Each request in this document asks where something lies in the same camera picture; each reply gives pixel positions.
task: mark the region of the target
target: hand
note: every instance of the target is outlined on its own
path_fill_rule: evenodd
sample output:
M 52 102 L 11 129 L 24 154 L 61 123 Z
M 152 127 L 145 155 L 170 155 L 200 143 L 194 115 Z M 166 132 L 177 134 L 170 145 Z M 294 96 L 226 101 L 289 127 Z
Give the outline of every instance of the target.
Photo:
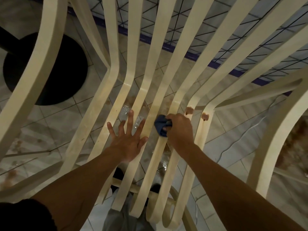
M 168 114 L 166 119 L 172 120 L 172 127 L 164 127 L 164 130 L 167 131 L 168 140 L 177 153 L 181 155 L 182 150 L 194 145 L 193 127 L 190 120 L 180 113 Z
M 121 124 L 119 125 L 119 135 L 118 136 L 116 136 L 111 123 L 107 122 L 107 128 L 112 137 L 112 143 L 110 147 L 113 147 L 116 149 L 116 151 L 119 151 L 123 157 L 122 161 L 125 161 L 125 162 L 132 161 L 140 153 L 141 147 L 148 140 L 148 137 L 143 137 L 140 139 L 140 134 L 142 132 L 145 119 L 143 119 L 140 122 L 140 125 L 137 128 L 136 133 L 132 135 L 132 129 L 133 129 L 133 124 L 134 124 L 133 116 L 134 116 L 134 111 L 130 110 L 128 113 L 126 133 L 124 131 L 125 121 L 121 121 Z

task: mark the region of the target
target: black sleeve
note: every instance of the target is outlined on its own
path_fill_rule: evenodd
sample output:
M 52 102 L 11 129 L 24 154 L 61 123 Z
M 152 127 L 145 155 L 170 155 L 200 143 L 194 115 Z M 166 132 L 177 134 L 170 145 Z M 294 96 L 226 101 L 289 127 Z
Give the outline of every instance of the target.
M 57 231 L 46 206 L 34 199 L 18 203 L 0 203 L 1 230 Z

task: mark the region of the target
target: forearm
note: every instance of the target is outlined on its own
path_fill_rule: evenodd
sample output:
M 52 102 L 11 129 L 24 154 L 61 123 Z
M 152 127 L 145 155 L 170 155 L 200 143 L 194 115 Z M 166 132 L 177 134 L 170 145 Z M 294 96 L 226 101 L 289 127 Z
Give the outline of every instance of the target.
M 120 162 L 120 152 L 109 147 L 32 198 L 47 206 L 58 230 L 80 230 L 106 179 Z
M 303 230 L 246 183 L 192 145 L 183 159 L 194 171 L 219 218 L 231 230 Z

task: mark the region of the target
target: purple wall trim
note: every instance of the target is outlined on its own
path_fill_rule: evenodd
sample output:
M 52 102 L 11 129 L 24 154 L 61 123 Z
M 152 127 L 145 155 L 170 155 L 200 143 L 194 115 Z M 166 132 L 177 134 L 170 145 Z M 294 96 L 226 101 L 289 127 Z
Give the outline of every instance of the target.
M 36 1 L 36 2 L 39 2 L 39 3 L 43 3 L 43 0 L 33 0 L 33 1 Z M 76 16 L 75 11 L 74 11 L 73 8 L 71 8 L 71 7 L 67 7 L 67 12 L 68 12 L 70 15 Z M 105 23 L 105 20 L 104 20 L 104 19 L 98 18 L 98 17 L 96 17 L 96 16 L 93 16 L 93 18 L 94 18 L 94 21 L 95 21 L 96 25 L 101 26 L 101 27 L 106 27 L 106 23 Z M 119 31 L 120 34 L 123 34 L 123 35 L 126 35 L 126 36 L 127 36 L 127 34 L 128 34 L 127 29 L 124 28 L 124 27 L 118 26 L 118 31 Z M 147 44 L 151 44 L 152 38 L 149 37 L 149 36 L 140 34 L 140 41 L 142 41 L 142 42 L 144 42 L 144 43 L 147 43 Z M 163 50 L 166 50 L 166 51 L 168 51 L 168 52 L 173 53 L 173 51 L 174 51 L 174 49 L 175 49 L 175 46 L 169 45 L 169 44 L 167 44 L 167 43 L 163 43 L 162 49 L 163 49 Z M 190 53 L 190 52 L 187 52 L 187 53 L 185 54 L 185 58 L 190 59 L 190 60 L 192 60 L 192 61 L 197 61 L 197 59 L 199 58 L 199 56 L 196 55 L 196 54 L 192 54 L 192 53 Z M 212 62 L 210 62 L 210 63 L 208 64 L 208 66 L 211 67 L 211 68 L 217 69 L 217 68 L 220 66 L 220 64 L 217 63 L 217 62 L 213 62 L 213 61 L 212 61 Z M 233 76 L 235 76 L 235 77 L 240 77 L 240 76 L 243 74 L 243 72 L 240 72 L 240 71 L 238 71 L 238 70 L 236 70 L 236 69 L 233 69 L 232 71 L 229 72 L 229 74 L 230 74 L 230 75 L 233 75 Z M 263 79 L 260 79 L 260 78 L 255 79 L 254 81 L 252 81 L 252 83 L 254 83 L 254 84 L 256 84 L 256 85 L 259 85 L 259 86 L 264 86 L 264 85 L 269 84 L 269 82 L 267 82 L 267 81 L 265 81 L 265 80 L 263 80 Z M 286 96 L 289 96 L 290 94 L 291 94 L 291 91 L 290 91 L 290 92 L 284 93 L 284 95 L 286 95 Z

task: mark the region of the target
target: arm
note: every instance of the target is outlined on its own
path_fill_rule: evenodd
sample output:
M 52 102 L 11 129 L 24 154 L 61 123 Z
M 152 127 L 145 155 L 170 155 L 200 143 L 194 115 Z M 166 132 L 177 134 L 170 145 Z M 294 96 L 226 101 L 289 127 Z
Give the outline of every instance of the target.
M 194 171 L 228 231 L 304 229 L 271 205 L 246 183 L 212 161 L 194 144 L 190 120 L 170 114 L 167 136 L 174 149 Z
M 126 134 L 125 121 L 119 125 L 118 136 L 115 135 L 112 125 L 107 123 L 113 139 L 110 147 L 32 197 L 48 208 L 59 231 L 81 229 L 108 176 L 120 162 L 133 160 L 147 141 L 147 137 L 140 139 L 144 122 L 145 120 L 140 123 L 133 136 L 133 111 L 128 115 Z

